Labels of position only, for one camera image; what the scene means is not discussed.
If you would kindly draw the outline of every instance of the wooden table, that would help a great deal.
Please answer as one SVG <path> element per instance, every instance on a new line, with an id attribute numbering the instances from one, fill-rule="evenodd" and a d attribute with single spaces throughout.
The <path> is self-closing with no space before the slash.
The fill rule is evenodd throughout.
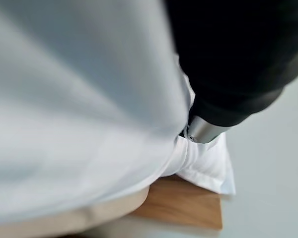
<path id="1" fill-rule="evenodd" d="M 132 215 L 214 230 L 223 227 L 220 196 L 178 176 L 153 183 L 146 201 Z"/>

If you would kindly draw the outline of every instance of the black sleeve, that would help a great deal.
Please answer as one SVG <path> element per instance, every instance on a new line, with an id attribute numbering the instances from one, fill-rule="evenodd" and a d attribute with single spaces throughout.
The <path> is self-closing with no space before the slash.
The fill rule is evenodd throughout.
<path id="1" fill-rule="evenodd" d="M 298 76 L 298 0 L 166 0 L 190 116 L 233 126 Z"/>

